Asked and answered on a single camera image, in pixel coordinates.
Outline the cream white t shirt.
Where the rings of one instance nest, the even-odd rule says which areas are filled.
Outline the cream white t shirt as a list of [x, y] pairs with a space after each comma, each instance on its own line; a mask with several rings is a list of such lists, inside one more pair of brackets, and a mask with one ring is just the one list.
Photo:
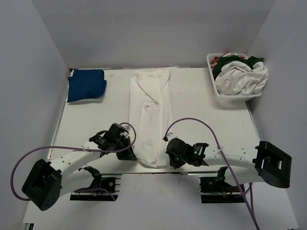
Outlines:
[[215, 85], [221, 95], [251, 95], [262, 91], [268, 79], [264, 62], [257, 62], [251, 69], [248, 65], [233, 61], [222, 67]]

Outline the dark green t shirt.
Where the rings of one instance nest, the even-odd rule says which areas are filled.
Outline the dark green t shirt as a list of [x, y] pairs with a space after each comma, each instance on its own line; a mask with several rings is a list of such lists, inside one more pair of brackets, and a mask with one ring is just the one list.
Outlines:
[[251, 56], [248, 59], [244, 59], [240, 56], [236, 56], [236, 55], [232, 55], [229, 57], [220, 57], [218, 59], [217, 64], [215, 65], [215, 67], [212, 70], [213, 76], [217, 77], [219, 75], [219, 73], [222, 70], [222, 67], [226, 64], [229, 64], [233, 61], [238, 61], [238, 62], [242, 62], [246, 65], [248, 65], [251, 69], [253, 68], [254, 64], [256, 64], [257, 62], [263, 62], [264, 58], [258, 58], [258, 57], [254, 57]]

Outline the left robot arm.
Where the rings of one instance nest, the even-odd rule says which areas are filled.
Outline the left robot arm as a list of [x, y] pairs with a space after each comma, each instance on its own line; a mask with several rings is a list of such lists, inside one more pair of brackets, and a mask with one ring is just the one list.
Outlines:
[[127, 122], [113, 123], [109, 130], [96, 133], [80, 148], [70, 147], [71, 152], [63, 157], [38, 160], [23, 184], [22, 192], [45, 211], [67, 193], [99, 191], [101, 173], [89, 163], [110, 153], [116, 154], [120, 161], [136, 161], [132, 148], [135, 140], [129, 137], [129, 131], [133, 129]]

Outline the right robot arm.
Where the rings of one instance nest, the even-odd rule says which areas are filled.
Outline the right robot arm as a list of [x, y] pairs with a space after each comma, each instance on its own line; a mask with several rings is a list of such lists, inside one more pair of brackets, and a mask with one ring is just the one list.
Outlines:
[[221, 150], [207, 143], [190, 145], [174, 138], [166, 147], [170, 165], [174, 169], [189, 164], [201, 166], [226, 166], [216, 180], [217, 187], [228, 191], [237, 182], [241, 184], [265, 182], [277, 188], [289, 188], [292, 157], [267, 142], [260, 141], [254, 148]]

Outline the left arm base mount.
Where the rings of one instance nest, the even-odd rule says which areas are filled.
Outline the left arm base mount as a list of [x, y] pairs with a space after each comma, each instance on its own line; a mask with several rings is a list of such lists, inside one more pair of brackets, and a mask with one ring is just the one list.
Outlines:
[[89, 186], [81, 187], [87, 192], [72, 192], [70, 201], [116, 201], [120, 191], [121, 175], [102, 175], [93, 179]]

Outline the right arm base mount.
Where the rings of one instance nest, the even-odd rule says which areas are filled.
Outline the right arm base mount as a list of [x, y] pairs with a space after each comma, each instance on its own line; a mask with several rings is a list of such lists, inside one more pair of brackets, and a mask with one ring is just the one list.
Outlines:
[[244, 203], [237, 186], [225, 181], [215, 181], [215, 177], [200, 177], [202, 204], [236, 204]]

